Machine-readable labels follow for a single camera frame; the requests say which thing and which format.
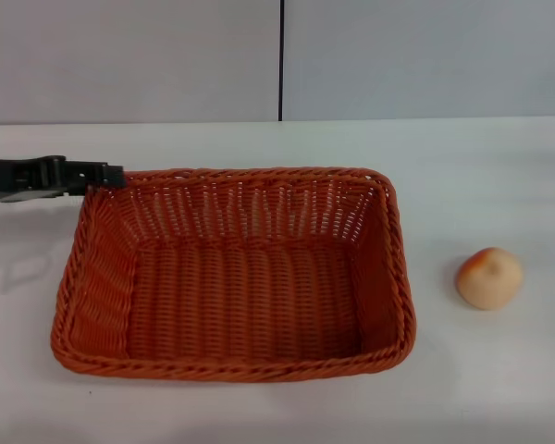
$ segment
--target gray wall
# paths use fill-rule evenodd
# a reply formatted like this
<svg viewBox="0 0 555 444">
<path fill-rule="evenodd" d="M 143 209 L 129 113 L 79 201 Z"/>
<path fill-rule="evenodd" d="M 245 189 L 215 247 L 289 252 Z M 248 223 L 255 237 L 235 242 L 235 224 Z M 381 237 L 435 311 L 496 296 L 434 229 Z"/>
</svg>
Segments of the gray wall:
<svg viewBox="0 0 555 444">
<path fill-rule="evenodd" d="M 287 0 L 284 118 L 555 115 L 555 0 Z"/>
<path fill-rule="evenodd" d="M 279 1 L 0 0 L 0 123 L 278 118 Z"/>
</svg>

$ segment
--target white table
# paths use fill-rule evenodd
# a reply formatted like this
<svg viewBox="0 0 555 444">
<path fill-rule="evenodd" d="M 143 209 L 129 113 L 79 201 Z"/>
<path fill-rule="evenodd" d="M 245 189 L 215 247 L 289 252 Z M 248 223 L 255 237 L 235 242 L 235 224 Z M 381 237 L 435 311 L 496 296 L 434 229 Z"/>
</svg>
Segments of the white table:
<svg viewBox="0 0 555 444">
<path fill-rule="evenodd" d="M 0 127 L 0 157 L 126 169 L 370 167 L 399 194 L 415 348 L 378 375 L 275 385 L 79 376 L 53 358 L 80 198 L 0 203 L 0 443 L 555 443 L 555 117 Z M 521 256 L 521 294 L 478 312 L 465 255 Z"/>
</svg>

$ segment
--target peach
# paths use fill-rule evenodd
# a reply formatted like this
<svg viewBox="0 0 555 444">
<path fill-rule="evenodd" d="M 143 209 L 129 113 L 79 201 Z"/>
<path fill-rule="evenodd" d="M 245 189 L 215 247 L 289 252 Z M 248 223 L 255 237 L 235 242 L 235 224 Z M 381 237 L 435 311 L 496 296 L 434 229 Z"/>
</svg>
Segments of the peach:
<svg viewBox="0 0 555 444">
<path fill-rule="evenodd" d="M 461 296 L 481 310 L 499 310 L 518 292 L 524 271 L 518 258 L 501 248 L 486 248 L 462 264 L 456 275 Z"/>
</svg>

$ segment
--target wicker basket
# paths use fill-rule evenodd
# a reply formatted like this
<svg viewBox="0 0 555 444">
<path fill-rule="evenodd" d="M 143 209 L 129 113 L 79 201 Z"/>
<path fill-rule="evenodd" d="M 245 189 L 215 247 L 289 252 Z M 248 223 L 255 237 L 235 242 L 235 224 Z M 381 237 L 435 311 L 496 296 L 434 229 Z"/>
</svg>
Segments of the wicker basket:
<svg viewBox="0 0 555 444">
<path fill-rule="evenodd" d="M 296 381 L 400 363 L 415 316 L 395 191 L 341 168 L 129 173 L 90 191 L 52 348 L 98 376 Z"/>
</svg>

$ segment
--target rectangular basket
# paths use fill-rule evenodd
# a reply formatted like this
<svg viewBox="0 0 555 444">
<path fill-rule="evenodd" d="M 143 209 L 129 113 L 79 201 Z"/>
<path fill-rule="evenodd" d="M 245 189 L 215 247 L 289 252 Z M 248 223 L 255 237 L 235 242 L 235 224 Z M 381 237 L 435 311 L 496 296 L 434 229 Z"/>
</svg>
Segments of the rectangular basket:
<svg viewBox="0 0 555 444">
<path fill-rule="evenodd" d="M 365 169 L 168 170 L 87 193 L 51 343 L 98 376 L 375 373 L 415 339 L 395 191 Z"/>
</svg>

